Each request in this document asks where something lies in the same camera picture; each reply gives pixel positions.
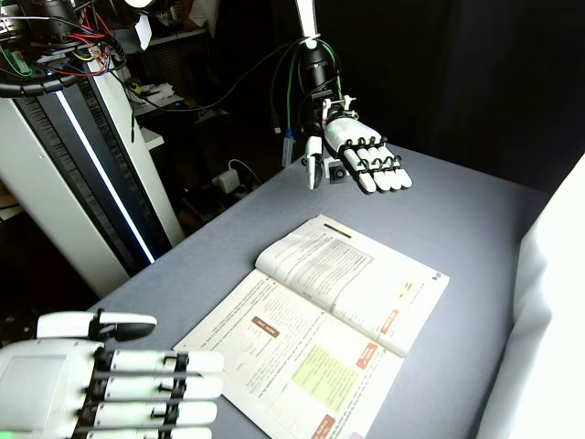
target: white curtain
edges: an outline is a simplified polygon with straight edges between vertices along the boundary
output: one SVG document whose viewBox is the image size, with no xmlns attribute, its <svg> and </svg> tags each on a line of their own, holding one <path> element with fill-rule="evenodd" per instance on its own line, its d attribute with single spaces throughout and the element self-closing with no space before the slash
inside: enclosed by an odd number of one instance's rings
<svg viewBox="0 0 585 439">
<path fill-rule="evenodd" d="M 478 438 L 585 438 L 585 156 L 522 240 L 514 328 Z"/>
</svg>

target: black backdrop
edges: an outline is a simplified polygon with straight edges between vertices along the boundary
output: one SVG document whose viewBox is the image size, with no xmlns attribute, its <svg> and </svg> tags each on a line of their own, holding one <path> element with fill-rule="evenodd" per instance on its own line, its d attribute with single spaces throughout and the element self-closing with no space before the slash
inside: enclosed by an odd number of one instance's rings
<svg viewBox="0 0 585 439">
<path fill-rule="evenodd" d="M 552 192 L 585 152 L 573 0 L 316 0 L 344 88 L 391 142 Z M 272 0 L 277 40 L 299 36 Z"/>
</svg>

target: white robotic hand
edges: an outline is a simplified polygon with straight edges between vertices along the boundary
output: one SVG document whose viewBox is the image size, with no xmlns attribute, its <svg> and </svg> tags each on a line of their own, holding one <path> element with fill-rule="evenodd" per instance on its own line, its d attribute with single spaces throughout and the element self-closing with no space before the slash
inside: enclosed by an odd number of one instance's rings
<svg viewBox="0 0 585 439">
<path fill-rule="evenodd" d="M 401 157 L 388 150 L 386 139 L 353 117 L 339 117 L 324 129 L 324 139 L 366 193 L 408 189 L 412 180 Z"/>
<path fill-rule="evenodd" d="M 37 332 L 58 331 L 55 322 L 67 316 L 41 317 Z M 61 328 L 60 337 L 83 337 L 84 319 L 93 327 L 85 337 L 96 328 L 99 337 L 141 337 L 156 324 L 138 315 L 119 315 L 116 322 L 115 313 L 71 317 L 72 330 Z M 74 338 L 15 343 L 0 350 L 0 433 L 11 439 L 208 439 L 206 425 L 217 415 L 209 400 L 223 385 L 213 374 L 222 369 L 216 352 L 108 351 L 101 342 Z"/>
</svg>

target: paper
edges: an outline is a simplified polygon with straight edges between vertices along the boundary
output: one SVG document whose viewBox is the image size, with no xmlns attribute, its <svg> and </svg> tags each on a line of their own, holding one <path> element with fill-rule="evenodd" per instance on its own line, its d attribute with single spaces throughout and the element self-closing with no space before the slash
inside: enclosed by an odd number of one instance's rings
<svg viewBox="0 0 585 439">
<path fill-rule="evenodd" d="M 259 270 L 176 349 L 225 356 L 225 396 L 274 439 L 365 436 L 402 359 Z"/>
<path fill-rule="evenodd" d="M 256 266 L 401 356 L 449 282 L 323 215 L 275 242 Z"/>
</svg>

